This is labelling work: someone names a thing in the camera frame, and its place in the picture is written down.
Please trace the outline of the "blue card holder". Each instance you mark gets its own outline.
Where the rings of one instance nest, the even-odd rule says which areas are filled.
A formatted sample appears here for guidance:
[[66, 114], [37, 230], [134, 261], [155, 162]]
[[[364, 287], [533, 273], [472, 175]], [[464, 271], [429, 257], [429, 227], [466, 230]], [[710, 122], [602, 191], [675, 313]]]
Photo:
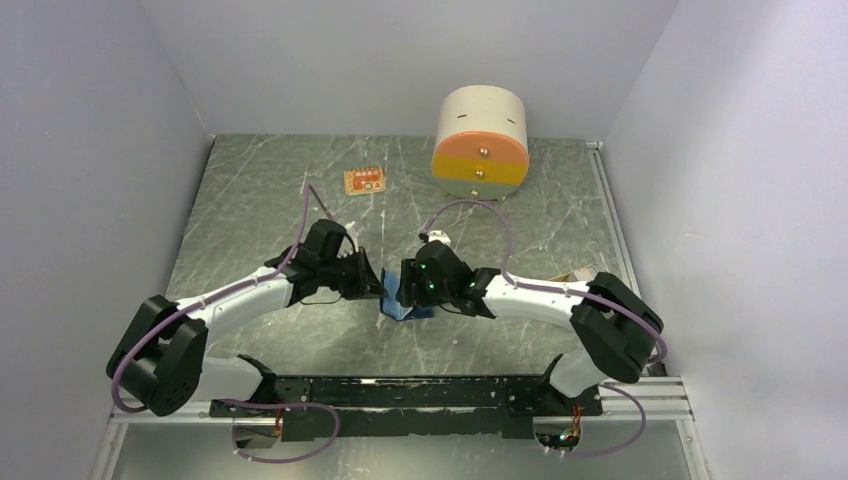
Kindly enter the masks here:
[[396, 322], [410, 320], [424, 320], [434, 316], [432, 307], [412, 306], [404, 307], [398, 300], [400, 292], [400, 277], [397, 273], [382, 269], [381, 283], [385, 290], [385, 296], [379, 301], [379, 311]]

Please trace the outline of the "stack of credit cards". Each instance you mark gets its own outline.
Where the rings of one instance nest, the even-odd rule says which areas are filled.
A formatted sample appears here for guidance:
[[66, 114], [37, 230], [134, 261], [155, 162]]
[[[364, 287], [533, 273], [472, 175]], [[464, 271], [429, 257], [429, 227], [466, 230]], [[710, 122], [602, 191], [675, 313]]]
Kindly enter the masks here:
[[589, 282], [592, 281], [598, 273], [600, 273], [600, 270], [595, 265], [590, 265], [574, 270], [571, 273], [571, 277], [573, 281]]

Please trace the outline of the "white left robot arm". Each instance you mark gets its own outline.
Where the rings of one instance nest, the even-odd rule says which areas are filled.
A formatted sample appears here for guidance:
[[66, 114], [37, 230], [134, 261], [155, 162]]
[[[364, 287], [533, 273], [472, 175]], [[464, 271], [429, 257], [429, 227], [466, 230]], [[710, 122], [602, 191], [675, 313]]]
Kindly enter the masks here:
[[214, 358], [209, 347], [321, 288], [348, 301], [386, 294], [365, 248], [328, 219], [302, 228], [290, 247], [246, 277], [176, 301], [146, 299], [107, 363], [114, 405], [126, 413], [168, 416], [189, 402], [222, 401], [254, 416], [268, 413], [279, 398], [276, 374], [249, 355]]

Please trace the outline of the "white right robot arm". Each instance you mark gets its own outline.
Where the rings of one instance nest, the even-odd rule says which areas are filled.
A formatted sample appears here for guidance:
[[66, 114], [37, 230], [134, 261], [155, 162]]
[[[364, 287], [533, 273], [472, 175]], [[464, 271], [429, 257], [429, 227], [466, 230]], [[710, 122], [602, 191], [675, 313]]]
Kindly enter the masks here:
[[617, 276], [556, 282], [515, 276], [504, 268], [473, 269], [441, 241], [402, 261], [396, 294], [403, 307], [451, 305], [464, 316], [522, 317], [568, 328], [577, 349], [553, 362], [539, 391], [542, 406], [562, 414], [585, 390], [607, 379], [635, 384], [663, 359], [660, 317]]

